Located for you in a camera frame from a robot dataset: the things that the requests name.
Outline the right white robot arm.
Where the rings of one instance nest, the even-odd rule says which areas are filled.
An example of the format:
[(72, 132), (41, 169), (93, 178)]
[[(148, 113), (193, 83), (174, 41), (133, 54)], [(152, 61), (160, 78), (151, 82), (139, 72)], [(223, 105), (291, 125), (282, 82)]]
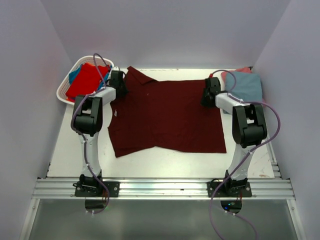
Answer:
[(212, 179), (206, 183), (209, 197), (251, 197), (248, 169), (254, 147), (266, 139), (268, 131), (260, 103), (245, 103), (227, 91), (221, 90), (217, 77), (205, 79), (201, 105), (216, 107), (232, 116), (232, 137), (235, 150), (223, 181)]

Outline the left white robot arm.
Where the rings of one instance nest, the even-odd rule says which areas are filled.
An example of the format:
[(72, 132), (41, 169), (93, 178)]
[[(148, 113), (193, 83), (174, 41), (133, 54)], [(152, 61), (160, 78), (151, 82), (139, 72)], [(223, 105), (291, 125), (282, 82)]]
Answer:
[(73, 184), (76, 197), (108, 196), (99, 162), (98, 138), (103, 126), (103, 106), (128, 93), (124, 77), (123, 71), (112, 69), (103, 87), (75, 98), (70, 126), (79, 135), (82, 152), (82, 171)]

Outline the dark maroon t shirt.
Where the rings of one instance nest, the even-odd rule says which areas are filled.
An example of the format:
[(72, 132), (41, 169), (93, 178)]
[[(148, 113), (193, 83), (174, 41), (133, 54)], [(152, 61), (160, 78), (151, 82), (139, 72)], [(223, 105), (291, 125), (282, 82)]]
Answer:
[(158, 81), (129, 66), (125, 81), (128, 93), (110, 104), (108, 132), (117, 158), (153, 147), (227, 152), (220, 110), (201, 105), (205, 80)]

